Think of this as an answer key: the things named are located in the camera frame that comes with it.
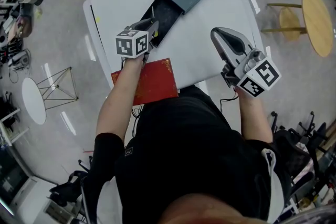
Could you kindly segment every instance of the white cube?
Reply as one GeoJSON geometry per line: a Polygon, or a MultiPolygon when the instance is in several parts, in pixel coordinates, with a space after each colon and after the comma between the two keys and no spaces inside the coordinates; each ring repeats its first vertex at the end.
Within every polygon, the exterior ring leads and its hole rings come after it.
{"type": "Polygon", "coordinates": [[[265,90],[269,91],[280,78],[281,74],[278,68],[272,59],[267,56],[248,71],[237,86],[250,96],[257,97],[265,90]]]}
{"type": "Polygon", "coordinates": [[[124,30],[115,38],[117,55],[136,58],[148,51],[148,32],[124,30]]]}

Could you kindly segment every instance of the person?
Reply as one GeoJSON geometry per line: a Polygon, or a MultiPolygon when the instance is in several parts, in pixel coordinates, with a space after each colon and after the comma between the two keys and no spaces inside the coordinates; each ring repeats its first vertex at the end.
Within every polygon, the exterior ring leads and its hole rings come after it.
{"type": "Polygon", "coordinates": [[[241,133],[196,86],[146,104],[124,147],[143,57],[125,61],[98,117],[84,190],[98,223],[268,223],[290,177],[260,99],[239,95],[241,133]]]}

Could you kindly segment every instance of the white round table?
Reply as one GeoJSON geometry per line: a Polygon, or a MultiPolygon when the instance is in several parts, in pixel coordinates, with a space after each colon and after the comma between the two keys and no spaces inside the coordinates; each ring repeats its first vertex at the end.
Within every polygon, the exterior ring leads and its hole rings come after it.
{"type": "Polygon", "coordinates": [[[47,111],[40,89],[31,78],[25,78],[22,83],[22,97],[30,117],[37,124],[44,124],[47,118],[47,111]]]}

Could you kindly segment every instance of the metal frame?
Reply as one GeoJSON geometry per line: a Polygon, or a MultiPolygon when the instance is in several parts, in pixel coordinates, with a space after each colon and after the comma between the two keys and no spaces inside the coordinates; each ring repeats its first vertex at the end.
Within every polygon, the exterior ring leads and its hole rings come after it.
{"type": "Polygon", "coordinates": [[[48,80],[48,79],[50,79],[50,78],[52,78],[52,77],[57,76],[58,74],[60,74],[60,75],[58,76],[58,78],[53,82],[53,84],[51,84],[49,87],[41,87],[41,88],[39,87],[39,90],[40,90],[40,91],[41,91],[41,90],[45,90],[43,93],[41,93],[42,98],[43,98],[43,101],[44,101],[45,104],[46,104],[46,101],[57,101],[57,100],[60,100],[60,101],[64,101],[64,100],[65,100],[65,101],[69,101],[69,102],[66,102],[66,103],[63,103],[63,104],[59,104],[59,105],[54,105],[54,106],[52,106],[52,107],[50,107],[50,108],[46,108],[46,110],[48,110],[48,109],[52,109],[52,108],[56,108],[56,107],[61,106],[61,105],[64,105],[64,104],[73,103],[73,102],[76,102],[76,101],[79,99],[78,96],[77,96],[76,87],[75,87],[75,81],[73,80],[73,76],[72,76],[72,72],[71,72],[71,70],[72,70],[72,67],[68,67],[68,68],[63,69],[62,71],[59,71],[59,72],[57,72],[56,74],[54,74],[54,75],[52,75],[52,76],[50,76],[50,77],[48,77],[48,78],[44,79],[43,81],[41,81],[41,82],[39,82],[39,83],[36,84],[36,85],[39,85],[39,84],[45,82],[46,80],[48,80]],[[67,72],[70,72],[70,75],[71,75],[72,86],[73,86],[73,88],[74,88],[73,90],[74,90],[75,95],[76,95],[75,97],[71,96],[71,94],[67,93],[64,89],[62,89],[62,88],[58,85],[58,83],[61,82],[62,79],[63,79],[63,77],[67,74],[67,72]],[[49,89],[52,89],[52,91],[51,91],[46,97],[44,97],[44,95],[49,91],[49,89]],[[49,99],[48,97],[49,97],[49,96],[50,96],[56,89],[58,89],[58,90],[62,91],[63,93],[65,93],[67,96],[70,97],[70,99],[49,99]]]}

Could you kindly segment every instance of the round wooden table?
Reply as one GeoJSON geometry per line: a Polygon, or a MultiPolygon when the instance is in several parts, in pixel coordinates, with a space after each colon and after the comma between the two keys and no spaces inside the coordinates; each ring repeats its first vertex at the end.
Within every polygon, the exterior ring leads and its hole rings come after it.
{"type": "Polygon", "coordinates": [[[288,40],[296,40],[308,34],[314,50],[322,57],[328,56],[333,44],[333,30],[329,12],[323,0],[302,0],[302,5],[269,3],[268,6],[285,7],[280,12],[281,28],[263,29],[261,32],[283,32],[288,40]],[[302,8],[305,27],[288,7],[302,8]]]}

